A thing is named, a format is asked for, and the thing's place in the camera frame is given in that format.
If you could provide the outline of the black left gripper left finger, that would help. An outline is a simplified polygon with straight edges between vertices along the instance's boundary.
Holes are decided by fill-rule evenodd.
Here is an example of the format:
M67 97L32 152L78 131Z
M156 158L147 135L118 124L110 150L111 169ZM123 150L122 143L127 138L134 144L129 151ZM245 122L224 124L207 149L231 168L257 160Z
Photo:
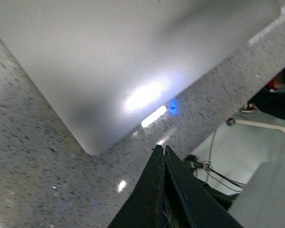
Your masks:
M131 195L108 225L110 228L162 228L165 185L163 147L156 145Z

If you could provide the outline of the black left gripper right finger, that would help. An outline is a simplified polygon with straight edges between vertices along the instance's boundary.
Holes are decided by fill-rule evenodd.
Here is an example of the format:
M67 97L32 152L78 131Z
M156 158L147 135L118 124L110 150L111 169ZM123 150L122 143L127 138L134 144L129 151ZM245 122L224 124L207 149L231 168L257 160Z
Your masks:
M191 174L170 146L165 148L166 167L191 228L242 227Z

